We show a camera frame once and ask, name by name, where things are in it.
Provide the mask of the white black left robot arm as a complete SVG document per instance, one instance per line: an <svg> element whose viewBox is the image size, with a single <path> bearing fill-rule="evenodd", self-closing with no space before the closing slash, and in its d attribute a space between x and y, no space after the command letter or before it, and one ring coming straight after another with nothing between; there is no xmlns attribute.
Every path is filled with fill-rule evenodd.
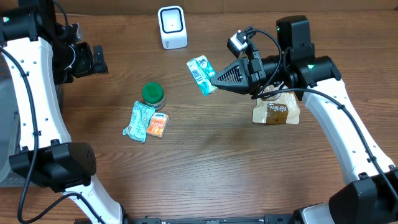
<svg viewBox="0 0 398 224"><path fill-rule="evenodd" d="M123 207L96 176L92 147L73 142L56 87L108 72L103 48L81 39L80 26L60 24L56 1L20 0L1 13L1 53L11 73L20 119L20 153L9 157L27 184L74 201L92 223L128 223Z"/></svg>

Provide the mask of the teal tissue pack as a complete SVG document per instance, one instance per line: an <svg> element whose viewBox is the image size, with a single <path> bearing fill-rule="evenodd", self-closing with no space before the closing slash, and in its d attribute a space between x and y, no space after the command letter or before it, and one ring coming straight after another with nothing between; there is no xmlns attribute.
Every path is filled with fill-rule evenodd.
<svg viewBox="0 0 398 224"><path fill-rule="evenodd" d="M123 135L129 136L135 141L145 143L147 128L150 120L155 113L155 108L135 101L129 125L124 128Z"/></svg>

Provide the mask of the orange tissue pack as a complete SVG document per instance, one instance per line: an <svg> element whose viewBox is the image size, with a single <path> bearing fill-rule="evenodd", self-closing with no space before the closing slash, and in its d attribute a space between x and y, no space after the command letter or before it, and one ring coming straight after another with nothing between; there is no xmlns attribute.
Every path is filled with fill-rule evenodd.
<svg viewBox="0 0 398 224"><path fill-rule="evenodd" d="M165 113L154 113L150 119L149 126L147 128L147 134L162 138L167 124L169 122L169 116Z"/></svg>

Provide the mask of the brown white snack pouch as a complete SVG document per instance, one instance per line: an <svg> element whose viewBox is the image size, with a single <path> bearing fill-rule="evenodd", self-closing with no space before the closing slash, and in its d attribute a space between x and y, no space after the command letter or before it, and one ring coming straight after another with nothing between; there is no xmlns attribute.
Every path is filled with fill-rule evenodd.
<svg viewBox="0 0 398 224"><path fill-rule="evenodd" d="M256 99L252 122L258 124L299 124L300 108L293 92L279 93L267 99Z"/></svg>

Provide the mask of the small teal carton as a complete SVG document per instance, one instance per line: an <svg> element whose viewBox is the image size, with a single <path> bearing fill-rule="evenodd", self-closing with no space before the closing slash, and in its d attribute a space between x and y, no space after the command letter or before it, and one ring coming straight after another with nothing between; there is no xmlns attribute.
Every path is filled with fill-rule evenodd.
<svg viewBox="0 0 398 224"><path fill-rule="evenodd" d="M204 55L189 60L186 65L204 96L218 89L210 82L210 79L216 75L216 71Z"/></svg>

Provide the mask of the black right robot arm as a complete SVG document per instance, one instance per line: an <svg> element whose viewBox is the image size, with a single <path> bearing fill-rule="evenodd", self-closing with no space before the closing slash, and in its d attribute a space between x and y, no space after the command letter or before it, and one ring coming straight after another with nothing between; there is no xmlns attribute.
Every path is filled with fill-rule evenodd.
<svg viewBox="0 0 398 224"><path fill-rule="evenodd" d="M253 27L239 30L227 46L236 60L211 78L219 89L253 99L274 96L267 87L293 92L314 115L341 166L345 186L329 201L291 215L267 215L266 223L392 223L397 221L397 166L375 143L352 105L330 57L315 55L310 23L303 16L276 22L279 53L261 57Z"/></svg>

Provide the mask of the green capped bottle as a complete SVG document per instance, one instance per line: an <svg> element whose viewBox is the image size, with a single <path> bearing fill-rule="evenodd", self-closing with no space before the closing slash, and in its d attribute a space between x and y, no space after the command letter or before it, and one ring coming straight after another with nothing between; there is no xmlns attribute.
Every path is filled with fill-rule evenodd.
<svg viewBox="0 0 398 224"><path fill-rule="evenodd" d="M142 97L145 103L154 107L156 111L161 110L166 104L164 89L156 82L147 83L143 87Z"/></svg>

